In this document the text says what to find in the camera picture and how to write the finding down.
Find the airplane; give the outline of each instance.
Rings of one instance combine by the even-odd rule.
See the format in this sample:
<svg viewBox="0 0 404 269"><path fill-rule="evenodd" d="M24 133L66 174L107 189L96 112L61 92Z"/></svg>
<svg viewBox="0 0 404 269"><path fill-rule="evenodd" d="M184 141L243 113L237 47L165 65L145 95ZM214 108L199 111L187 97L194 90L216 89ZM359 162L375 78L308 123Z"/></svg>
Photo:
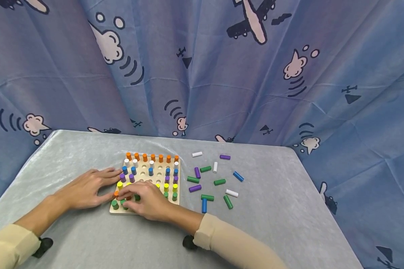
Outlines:
<svg viewBox="0 0 404 269"><path fill-rule="evenodd" d="M242 4L244 10L245 20L233 26L230 26L226 32L229 37L237 39L238 36L247 36L251 31L254 39L260 45L266 43L266 31L262 21L266 20L266 15L271 9L275 9L276 0L263 0L257 10L255 10L251 0L233 0L233 5L238 6Z"/></svg>

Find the left hand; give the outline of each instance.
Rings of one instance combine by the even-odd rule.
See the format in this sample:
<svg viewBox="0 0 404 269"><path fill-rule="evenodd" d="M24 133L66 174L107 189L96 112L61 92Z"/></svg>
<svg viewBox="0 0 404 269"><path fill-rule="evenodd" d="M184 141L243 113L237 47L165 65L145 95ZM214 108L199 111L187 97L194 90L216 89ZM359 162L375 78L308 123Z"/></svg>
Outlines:
<svg viewBox="0 0 404 269"><path fill-rule="evenodd" d="M97 192L104 186L115 184L120 180L121 169L114 167L99 171L88 170L72 182L58 190L53 196L66 209L84 209L99 206L114 199L114 192L98 196Z"/></svg>

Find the airplane print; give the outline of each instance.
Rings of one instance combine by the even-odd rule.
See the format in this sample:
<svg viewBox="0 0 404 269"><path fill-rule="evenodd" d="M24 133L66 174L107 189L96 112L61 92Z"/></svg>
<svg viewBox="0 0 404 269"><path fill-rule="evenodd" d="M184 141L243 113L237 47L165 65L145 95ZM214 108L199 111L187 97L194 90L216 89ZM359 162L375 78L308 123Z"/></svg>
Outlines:
<svg viewBox="0 0 404 269"><path fill-rule="evenodd" d="M247 33L251 32L259 45L265 44L267 42L267 36L263 21L267 20L268 12L275 9L275 1L276 0L263 0L256 10L251 0L233 0L234 6L242 5L245 20L230 26L226 30L227 35L237 39L238 36L242 35L246 37ZM273 19L271 25L279 25L291 16L292 14L290 13L282 14L279 18Z"/></svg>

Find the black clamp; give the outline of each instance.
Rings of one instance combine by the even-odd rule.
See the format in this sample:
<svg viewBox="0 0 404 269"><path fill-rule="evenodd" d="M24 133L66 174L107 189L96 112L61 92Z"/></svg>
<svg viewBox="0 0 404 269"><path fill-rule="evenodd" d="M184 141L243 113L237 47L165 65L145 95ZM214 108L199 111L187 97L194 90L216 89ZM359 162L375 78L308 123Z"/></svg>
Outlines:
<svg viewBox="0 0 404 269"><path fill-rule="evenodd" d="M196 250L198 247L193 243L193 239L192 235L186 235L183 240L183 247L188 250Z"/></svg>
<svg viewBox="0 0 404 269"><path fill-rule="evenodd" d="M36 252L32 255L35 258L41 258L45 252L52 247L54 241L51 238L39 238L40 240L40 247L36 250Z"/></svg>

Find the right hand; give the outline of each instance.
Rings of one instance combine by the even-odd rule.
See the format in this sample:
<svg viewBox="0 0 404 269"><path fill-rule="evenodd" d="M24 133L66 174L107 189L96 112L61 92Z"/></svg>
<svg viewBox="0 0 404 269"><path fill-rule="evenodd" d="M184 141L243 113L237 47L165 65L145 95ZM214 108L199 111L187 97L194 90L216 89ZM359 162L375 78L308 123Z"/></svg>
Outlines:
<svg viewBox="0 0 404 269"><path fill-rule="evenodd" d="M156 185L151 182L137 181L125 186L119 192L118 200L122 200L137 194L141 197L140 201L126 201L123 206L143 216L147 220L166 221L168 211L173 204L163 196Z"/></svg>

